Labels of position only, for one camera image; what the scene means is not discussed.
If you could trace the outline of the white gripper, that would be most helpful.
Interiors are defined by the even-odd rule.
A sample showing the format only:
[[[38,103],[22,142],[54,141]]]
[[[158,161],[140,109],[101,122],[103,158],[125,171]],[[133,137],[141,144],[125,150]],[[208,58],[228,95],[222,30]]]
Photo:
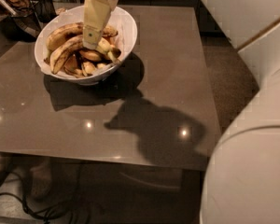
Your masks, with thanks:
[[[96,49],[118,0],[85,0],[83,46]]]

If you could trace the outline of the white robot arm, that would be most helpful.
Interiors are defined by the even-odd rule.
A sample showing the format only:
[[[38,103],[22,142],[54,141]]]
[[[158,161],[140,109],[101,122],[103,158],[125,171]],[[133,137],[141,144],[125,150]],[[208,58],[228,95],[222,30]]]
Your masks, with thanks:
[[[280,0],[201,0],[259,85],[178,224],[280,224]]]

